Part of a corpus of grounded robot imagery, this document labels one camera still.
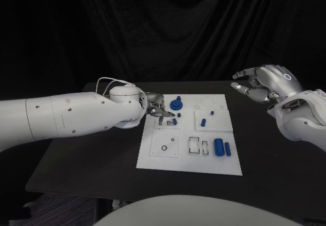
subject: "black curtain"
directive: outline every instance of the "black curtain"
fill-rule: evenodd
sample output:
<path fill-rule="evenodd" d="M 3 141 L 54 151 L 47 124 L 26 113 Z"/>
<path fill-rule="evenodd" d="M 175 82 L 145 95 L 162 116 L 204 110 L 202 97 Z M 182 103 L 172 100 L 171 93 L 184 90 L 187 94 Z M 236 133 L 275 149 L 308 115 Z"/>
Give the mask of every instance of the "black curtain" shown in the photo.
<path fill-rule="evenodd" d="M 249 67 L 280 64 L 308 88 L 321 85 L 326 1 L 84 3 L 116 77 L 129 81 L 228 80 Z"/>

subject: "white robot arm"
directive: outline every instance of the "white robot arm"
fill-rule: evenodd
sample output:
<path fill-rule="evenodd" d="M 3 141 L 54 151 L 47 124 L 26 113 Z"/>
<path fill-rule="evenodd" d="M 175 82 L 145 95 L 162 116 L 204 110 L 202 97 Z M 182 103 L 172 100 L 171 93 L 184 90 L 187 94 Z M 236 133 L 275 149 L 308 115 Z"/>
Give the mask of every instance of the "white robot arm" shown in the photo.
<path fill-rule="evenodd" d="M 326 151 L 326 93 L 303 91 L 292 72 L 279 65 L 264 65 L 238 72 L 237 79 L 250 76 L 253 89 L 233 82 L 231 86 L 259 103 L 277 103 L 269 107 L 269 114 L 277 120 L 277 127 L 287 139 L 305 140 Z"/>
<path fill-rule="evenodd" d="M 86 92 L 0 101 L 0 151 L 37 140 L 83 136 L 114 126 L 133 128 L 145 114 L 161 120 L 175 117 L 165 111 L 163 95 L 145 93 L 132 83 L 114 87 L 109 96 Z"/>

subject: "wire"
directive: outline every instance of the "wire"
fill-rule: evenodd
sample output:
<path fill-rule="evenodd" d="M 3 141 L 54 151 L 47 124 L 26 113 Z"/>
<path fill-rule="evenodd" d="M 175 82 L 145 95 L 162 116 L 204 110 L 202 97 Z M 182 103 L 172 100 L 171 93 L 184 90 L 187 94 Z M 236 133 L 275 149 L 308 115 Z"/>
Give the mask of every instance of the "wire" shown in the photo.
<path fill-rule="evenodd" d="M 113 79 L 113 78 L 103 77 L 103 78 L 100 78 L 99 81 L 97 81 L 97 89 L 99 89 L 99 82 L 100 82 L 101 79 L 110 79 L 110 80 L 113 80 L 113 81 L 110 82 L 110 84 L 112 84 L 114 81 L 119 81 L 119 82 L 122 82 L 122 83 L 124 83 L 124 84 L 135 85 L 133 83 L 130 83 L 130 82 L 127 82 L 127 81 L 123 81 L 123 80 L 119 80 L 119 79 Z"/>

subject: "black table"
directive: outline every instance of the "black table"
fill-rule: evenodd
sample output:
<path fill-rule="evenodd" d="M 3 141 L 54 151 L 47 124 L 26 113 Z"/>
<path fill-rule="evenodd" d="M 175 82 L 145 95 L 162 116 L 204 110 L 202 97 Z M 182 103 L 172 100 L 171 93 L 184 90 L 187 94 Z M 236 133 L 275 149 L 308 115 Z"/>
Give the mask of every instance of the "black table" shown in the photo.
<path fill-rule="evenodd" d="M 112 128 L 83 137 L 54 139 L 26 190 L 129 201 L 169 194 L 202 195 L 282 215 L 325 218 L 326 152 L 283 137 L 267 114 L 269 105 L 241 95 L 230 81 L 136 85 L 163 94 L 225 94 L 244 175 L 137 169 L 143 118 L 133 129 Z M 94 90 L 90 83 L 84 91 Z"/>

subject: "robotic hand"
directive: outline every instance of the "robotic hand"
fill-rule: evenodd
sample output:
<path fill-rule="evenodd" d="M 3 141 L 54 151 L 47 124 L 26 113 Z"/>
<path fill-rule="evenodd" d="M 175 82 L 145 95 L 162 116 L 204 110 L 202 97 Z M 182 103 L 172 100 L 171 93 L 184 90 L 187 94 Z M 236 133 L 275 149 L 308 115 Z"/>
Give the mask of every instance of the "robotic hand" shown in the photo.
<path fill-rule="evenodd" d="M 250 77 L 253 89 L 237 82 L 231 86 L 259 103 L 277 101 L 269 114 L 285 137 L 309 141 L 326 151 L 326 93 L 321 89 L 303 91 L 298 78 L 279 65 L 246 69 L 233 78 L 243 76 Z"/>
<path fill-rule="evenodd" d="M 112 127 L 133 128 L 145 114 L 161 120 L 175 117 L 165 110 L 162 94 L 114 81 L 126 86 L 114 87 L 107 96 L 96 91 L 0 101 L 0 151 L 42 139 L 77 137 Z"/>

